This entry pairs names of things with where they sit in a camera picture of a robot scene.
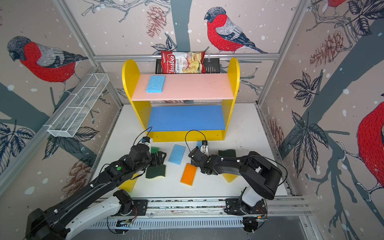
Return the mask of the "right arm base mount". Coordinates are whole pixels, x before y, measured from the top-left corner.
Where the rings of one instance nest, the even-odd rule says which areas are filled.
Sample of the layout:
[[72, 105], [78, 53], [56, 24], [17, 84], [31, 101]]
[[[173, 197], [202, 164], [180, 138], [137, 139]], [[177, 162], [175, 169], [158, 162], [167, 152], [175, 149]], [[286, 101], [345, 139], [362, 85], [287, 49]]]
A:
[[225, 202], [224, 212], [228, 215], [265, 215], [267, 213], [265, 201], [261, 197], [228, 198]]

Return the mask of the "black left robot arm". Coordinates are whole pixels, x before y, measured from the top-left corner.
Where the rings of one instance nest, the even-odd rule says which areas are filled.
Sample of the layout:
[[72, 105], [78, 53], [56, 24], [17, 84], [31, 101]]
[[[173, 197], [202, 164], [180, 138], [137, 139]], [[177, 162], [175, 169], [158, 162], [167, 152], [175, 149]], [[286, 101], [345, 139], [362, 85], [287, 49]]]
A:
[[166, 153], [151, 153], [146, 144], [131, 147], [129, 154], [108, 164], [100, 174], [71, 197], [28, 216], [26, 240], [70, 240], [94, 223], [113, 216], [137, 214], [132, 197], [118, 187], [137, 172], [164, 163]]

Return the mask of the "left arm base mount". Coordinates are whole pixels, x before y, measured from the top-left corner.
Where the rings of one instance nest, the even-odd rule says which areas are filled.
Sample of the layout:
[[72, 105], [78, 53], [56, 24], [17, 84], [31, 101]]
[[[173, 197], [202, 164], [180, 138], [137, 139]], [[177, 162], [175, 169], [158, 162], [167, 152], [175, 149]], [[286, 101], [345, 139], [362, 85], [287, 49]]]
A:
[[145, 216], [148, 208], [148, 200], [133, 199], [125, 190], [118, 190], [108, 198], [106, 207], [112, 208], [110, 217], [138, 217]]

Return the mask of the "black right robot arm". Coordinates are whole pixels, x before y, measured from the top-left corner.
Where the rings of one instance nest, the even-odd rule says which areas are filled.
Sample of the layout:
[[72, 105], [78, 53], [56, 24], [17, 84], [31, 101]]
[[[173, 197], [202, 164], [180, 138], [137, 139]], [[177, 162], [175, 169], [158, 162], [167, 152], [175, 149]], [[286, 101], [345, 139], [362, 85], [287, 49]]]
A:
[[232, 174], [242, 176], [260, 197], [273, 200], [282, 171], [265, 157], [251, 151], [242, 157], [206, 156], [198, 148], [189, 153], [193, 163], [206, 175]]

